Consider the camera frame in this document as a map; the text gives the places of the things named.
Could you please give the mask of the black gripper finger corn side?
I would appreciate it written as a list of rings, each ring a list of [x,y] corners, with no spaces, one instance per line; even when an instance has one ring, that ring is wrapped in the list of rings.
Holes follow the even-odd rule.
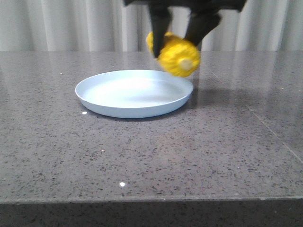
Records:
[[[158,58],[165,45],[165,34],[171,22],[171,13],[167,6],[148,4],[153,32],[153,55]]]
[[[184,39],[199,45],[203,38],[220,23],[218,11],[191,11]]]

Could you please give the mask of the black gripper body corn side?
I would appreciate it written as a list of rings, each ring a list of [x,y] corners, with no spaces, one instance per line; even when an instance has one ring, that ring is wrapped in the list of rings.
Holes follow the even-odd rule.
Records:
[[[230,9],[241,12],[246,0],[124,0],[124,5],[146,4],[151,13],[167,11],[169,7],[188,8],[195,13],[210,13]]]

